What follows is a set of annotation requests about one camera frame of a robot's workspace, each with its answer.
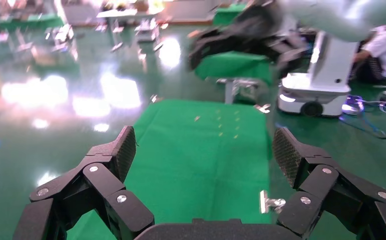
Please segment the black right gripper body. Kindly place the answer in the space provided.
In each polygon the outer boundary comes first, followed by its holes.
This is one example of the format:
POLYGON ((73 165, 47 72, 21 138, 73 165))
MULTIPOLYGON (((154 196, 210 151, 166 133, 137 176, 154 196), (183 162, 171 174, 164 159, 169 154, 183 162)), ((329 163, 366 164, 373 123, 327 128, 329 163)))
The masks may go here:
POLYGON ((277 32, 281 25, 281 7, 276 0, 253 0, 244 11, 247 50, 257 48, 275 51, 280 43, 277 32))

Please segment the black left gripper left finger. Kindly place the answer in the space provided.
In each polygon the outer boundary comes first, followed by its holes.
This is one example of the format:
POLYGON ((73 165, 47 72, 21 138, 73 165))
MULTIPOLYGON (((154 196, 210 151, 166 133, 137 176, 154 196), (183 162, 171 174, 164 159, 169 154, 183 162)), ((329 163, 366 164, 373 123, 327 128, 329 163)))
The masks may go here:
POLYGON ((37 187, 13 239, 65 240, 90 211, 118 240, 133 240, 153 226, 154 215, 124 185, 136 147, 134 128, 126 126, 114 141, 92 147, 75 168, 37 187))

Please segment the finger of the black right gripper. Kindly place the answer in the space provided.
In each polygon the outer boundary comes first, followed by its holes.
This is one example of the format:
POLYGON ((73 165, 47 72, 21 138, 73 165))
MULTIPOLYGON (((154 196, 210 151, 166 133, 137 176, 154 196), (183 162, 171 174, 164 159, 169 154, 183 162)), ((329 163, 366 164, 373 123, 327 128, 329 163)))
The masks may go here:
POLYGON ((251 51, 253 39, 245 35, 242 30, 242 26, 232 24, 191 33, 188 53, 189 70, 195 70, 207 56, 231 51, 244 53, 251 51))
POLYGON ((271 49, 274 51, 272 61, 278 73, 277 78, 282 79, 301 66, 302 58, 308 52, 308 43, 299 35, 289 35, 272 42, 271 49))

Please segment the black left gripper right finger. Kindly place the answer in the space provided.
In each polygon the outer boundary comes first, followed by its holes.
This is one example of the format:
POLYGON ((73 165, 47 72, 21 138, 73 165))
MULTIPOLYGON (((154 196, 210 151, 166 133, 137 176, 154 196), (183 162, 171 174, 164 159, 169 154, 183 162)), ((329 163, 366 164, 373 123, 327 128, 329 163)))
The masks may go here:
POLYGON ((275 131, 272 149, 295 190, 278 225, 306 240, 328 212, 358 240, 386 240, 386 189, 346 171, 324 149, 301 143, 285 127, 275 131))

